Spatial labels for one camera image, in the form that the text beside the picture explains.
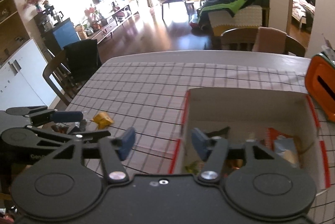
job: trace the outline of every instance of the dining table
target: dining table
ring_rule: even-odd
[[[189,89],[238,87],[307,93],[304,77],[309,63],[308,58],[246,51],[165,51],[115,57],[88,80],[67,110],[82,111],[87,119],[106,112],[114,121],[108,126],[111,138],[135,128],[135,145],[122,162],[130,177],[171,174]],[[316,223],[328,223],[335,214],[335,126],[316,102],[314,107],[332,186],[316,197],[309,217]],[[87,129],[96,126],[89,122]],[[86,159],[85,165],[103,174],[100,160]]]

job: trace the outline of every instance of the cabinet handle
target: cabinet handle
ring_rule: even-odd
[[[18,71],[16,70],[15,66],[13,64],[11,64],[10,62],[8,62],[10,69],[13,71],[14,76],[16,76],[16,74],[18,73]]]
[[[20,71],[22,69],[20,64],[17,62],[17,60],[14,60],[14,64],[15,64],[18,71]]]

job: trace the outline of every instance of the tv stand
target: tv stand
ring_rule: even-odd
[[[116,13],[118,13],[119,11],[122,11],[123,9],[127,7],[129,8],[129,11],[131,12],[131,14],[128,17],[122,19],[122,21],[120,21],[116,17]],[[120,6],[120,9],[118,9],[117,11],[112,11],[111,14],[107,18],[105,18],[108,24],[104,25],[101,28],[101,30],[94,32],[88,38],[96,39],[98,43],[100,43],[103,39],[105,39],[109,35],[111,35],[111,37],[113,38],[113,31],[115,31],[118,27],[122,26],[124,22],[126,22],[129,18],[131,18],[134,14],[137,14],[137,13],[138,13],[137,0],[132,0],[127,3],[124,3],[123,5]]]

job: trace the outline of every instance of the orange container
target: orange container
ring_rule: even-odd
[[[311,59],[305,77],[305,86],[328,119],[335,122],[335,64],[323,53]]]

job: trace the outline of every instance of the checkered tablecloth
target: checkered tablecloth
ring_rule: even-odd
[[[115,121],[108,130],[118,137],[129,127],[136,129],[135,146],[123,162],[130,176],[135,173],[167,174],[180,136],[185,93],[197,87],[239,87],[307,93],[305,72],[267,68],[197,63],[106,62],[85,84],[67,110],[77,110],[91,119],[100,111]],[[316,223],[335,218],[335,124],[326,122],[316,104],[326,143],[332,187],[317,196],[309,216]],[[94,130],[96,124],[88,124]],[[100,160],[86,161],[102,174]]]

